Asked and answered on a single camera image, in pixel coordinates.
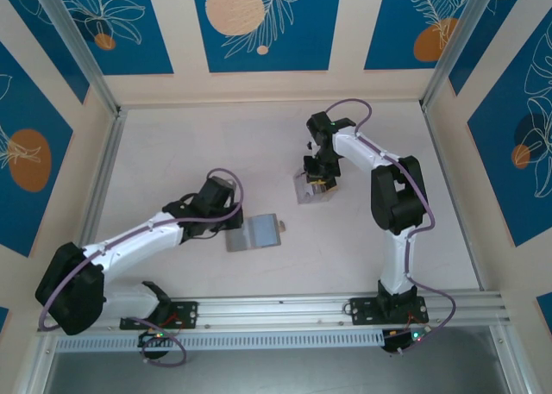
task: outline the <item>metal piece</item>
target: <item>metal piece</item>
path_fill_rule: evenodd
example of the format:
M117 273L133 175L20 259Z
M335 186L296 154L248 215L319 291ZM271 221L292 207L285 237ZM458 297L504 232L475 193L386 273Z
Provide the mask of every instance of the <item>metal piece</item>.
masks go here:
M226 231L226 250L228 252L240 252L281 244L278 217L274 213L247 217L243 220L240 228Z
M437 62L430 82L422 95L423 110L427 110L431 106L442 85L449 78L452 68L477 26L481 15L485 12L488 2L489 0L469 0L467 2L455 31L442 51L441 58Z
M45 335L31 341L26 360L22 361L21 375L24 376L14 392L17 394L42 394L46 389L48 375L52 369L58 337Z
M97 226L100 223L100 217L104 209L105 196L110 185L111 174L115 166L115 159L126 120L127 111L123 109L111 126L110 134L103 149L102 160L97 169L91 199L86 207L85 221L77 241L77 245L81 247L93 243L96 239Z
M498 292L450 291L457 311L448 324L453 327L496 325L510 322L504 302ZM353 325L353 318L343 312L343 306L354 297L375 297L375 293L356 295L327 295L304 297L229 297L197 298L197 328L213 331L305 331L343 329ZM420 292L425 299L430 326L436 326L450 313L450 301L428 292ZM174 302L189 299L172 298ZM104 332L107 326L118 324L98 321L88 332ZM362 329L400 328L404 323L363 325Z
M299 169L293 175L293 186L298 204L328 202L338 190L337 185L328 188L325 184L309 183L307 173L303 169Z
M104 75L92 56L85 39L63 4L62 0L38 0L67 49L77 62L78 67L96 91L100 101L112 114L119 110L115 97L105 82Z
M164 323L164 329L195 329L197 321L197 302L172 302L168 312L173 316L171 321ZM147 326L134 322L132 319L123 318L119 323L121 330L147 329Z
M416 297L416 293L407 300L397 303L385 304L385 312L381 308L381 295L377 297L354 297L349 302L353 313L353 325L383 325L390 321L397 323L402 319L402 323L408 323L410 315L413 315L422 323L430 319L425 309L425 301L422 297Z
M186 333L177 336L188 351L236 349L290 349L329 347L382 347L380 330L344 330L311 332L228 332ZM136 335L60 337L57 353L136 352ZM164 341L148 351L178 351L171 341Z
M512 326L491 326L489 327L492 335L492 340L495 342L494 346L497 351L497 355L502 365L502 371L505 375L506 383L512 393L520 394L537 394L543 393L540 388L533 386L530 387L529 381L524 377L522 372L522 364L527 363L524 355L516 355L513 352L510 336L507 329L513 330Z

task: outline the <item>white robotic arm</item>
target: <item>white robotic arm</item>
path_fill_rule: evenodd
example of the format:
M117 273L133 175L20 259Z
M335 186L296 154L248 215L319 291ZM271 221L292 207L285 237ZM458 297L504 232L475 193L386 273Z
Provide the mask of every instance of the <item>white robotic arm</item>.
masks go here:
M414 247L414 237L410 237L410 233L422 223L425 208L392 162L399 163L425 195L418 161L414 157L402 159L388 153L366 136L357 133L354 122L348 118L332 122L326 113L321 112L310 118L307 128L311 135L309 147L312 150L311 156L304 157L307 182L325 184L326 190L336 185L336 178L341 176L338 163L341 158L352 161L372 181L372 215L384 230L385 236L384 269L378 284L378 296L373 300L366 298L365 301L356 301L370 305L365 309L363 319L357 323L405 323L409 313L418 313L423 303L423 299L417 296L416 286L412 286L406 277L405 253L408 241L410 264ZM398 190L397 184L403 184L404 188Z
M84 331L97 319L137 317L165 322L175 307L156 284L128 287L113 283L114 279L151 255L205 230L217 233L239 228L242 201L234 203L234 195L234 185L212 176L199 193L169 203L147 222L121 235L84 248L66 243L54 255L36 298L68 335Z
M346 127L337 131L333 134L332 142L334 151L338 155L350 160L368 177L370 177L374 168L389 166L389 160L384 159L383 154L360 142L359 135L355 133L354 127ZM397 155L388 153L377 144L374 145L386 156L395 160L399 159ZM407 292L412 287L411 282L405 276L405 246L406 236L413 229L414 227L405 228L398 235L390 230L384 231L384 268L380 280L381 284L392 295ZM413 253L414 238L411 238L411 254Z

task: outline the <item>purple cable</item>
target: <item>purple cable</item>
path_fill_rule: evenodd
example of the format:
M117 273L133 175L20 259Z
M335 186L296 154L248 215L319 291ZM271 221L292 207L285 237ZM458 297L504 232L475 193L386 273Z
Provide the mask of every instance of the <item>purple cable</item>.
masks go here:
M433 229L436 225L436 222L435 222L435 215L433 214L433 212L431 211L431 208L430 208L430 204L428 203L428 201L426 200L426 198L423 196L423 193L422 191L420 190L420 188L418 187L418 185L416 184L416 181L414 180L414 178L412 178L412 176L406 171L406 169L398 162L396 161L394 158L392 157L389 157L387 154L383 153L379 148L377 148L374 144L372 144L370 141L368 141L367 139L365 139L362 134L359 134L359 131L361 129L361 127L370 119L370 116L372 116L372 106L367 103L366 101L362 100L362 99L358 99L358 98L347 98L347 99L343 99L341 101L338 101L337 103L334 103L332 105L330 105L327 109L326 109L326 112L329 112L331 109L333 109L335 106L339 105L339 104L342 104L342 103L347 103L347 102L358 102L358 103L362 103L363 105L366 105L368 107L368 114L366 116L366 118L364 118L361 122L359 122L359 124L356 126L356 128L354 129L354 133L356 134L356 136L358 137L359 141L362 142L364 145L366 145L367 147L373 149L377 154L380 154L381 157L383 159L386 159L387 161L389 161L390 163L392 163L394 166L396 166L400 172L406 177L406 179L408 180L409 184L412 186L412 189L414 189L414 191L416 192L416 195L417 197L419 198L419 200L422 202L422 205L423 205L423 208L425 209L425 211L427 212L428 216L430 217L430 224L427 225L427 226L423 226L423 227L420 227L420 228L415 228L414 230L412 230L407 236L406 236L406 246L405 246L405 276L406 278L412 283L414 284L415 286L417 286L418 288L422 288L426 291L429 291L429 292L433 292L433 293L436 293L437 295L440 295L442 297L446 297L451 303L452 303L452 308L450 310L450 314L448 314L447 318L445 318L445 320L443 322L441 322L437 327L435 327L430 334L427 334L420 342L423 342L425 341L430 335L433 335L436 331L440 330L440 329L443 329L445 327L445 325L447 325L447 323L450 322L450 320L452 319L452 317L455 315L456 313L456 301L453 297L451 297L448 293L444 292L444 291L440 291L438 289L434 289L434 288L431 288L427 285L423 285L423 284L420 284L419 282L417 282L416 280L414 280L411 276L411 273L410 273L410 257L411 257L411 242L410 242L410 239L414 236L414 235L417 235L418 233L422 233L422 232L427 232L431 229ZM418 344L413 344L413 345L410 345L409 347L403 349L402 351L407 351L413 347L415 347L416 345Z
M369 103L367 103L366 101L364 101L363 99L360 99L360 98L345 98L345 99L342 99L341 101L337 101L336 103L332 103L326 109L326 111L325 111L326 114L329 113L337 105L341 105L342 103L361 103L362 105L366 106L366 108L368 108L368 115L366 116L366 118L364 118L361 122L359 122L356 125L356 127L354 128L355 133L358 133L359 129L361 129L361 127L364 125L364 123L366 121L368 121L370 119L370 117L372 116L372 105L370 105Z
M229 176L231 176L235 182L237 183L238 187L240 188L240 200L238 201L238 204L235 206L235 209L232 210L230 213L228 213L226 216L222 217L213 217L213 218L202 218L202 217L183 217L179 219L171 219L171 220L164 220L162 222L155 223L151 228L158 228L160 226L165 226L167 224L174 224L174 223L180 223L180 222L195 222L195 223L208 223L208 222L224 222L225 220L228 220L230 217L235 215L238 211L240 211L240 208L243 205L243 185L240 179L230 170L226 170L225 168L214 168L210 172L207 173L207 178L210 177L210 175L214 172L226 172ZM120 245L124 241L127 241L128 239L131 239L137 235L140 235L144 232L147 232L150 230L149 226L144 226L142 228L138 228L136 230L133 230L131 232L128 232L126 235L120 237L116 241L112 241L111 243L108 243L105 245L105 249L103 250L108 251L112 249L113 247ZM63 280L60 282L60 284L55 288L55 290L52 292L52 295L50 295L50 298L46 301L44 304L44 307L42 308L41 315L39 317L38 321L38 327L41 331L49 332L54 331L55 329L58 329L59 325L54 325L52 327L47 327L44 321L46 321L46 316L50 308L52 307L53 301L55 301L56 297L61 293L63 288L67 286L67 284L73 279L80 271L82 271L86 265L91 263L95 258L100 256L102 254L102 250L97 250L93 254L91 254L88 258L80 262L72 271L69 272L67 276L63 278Z

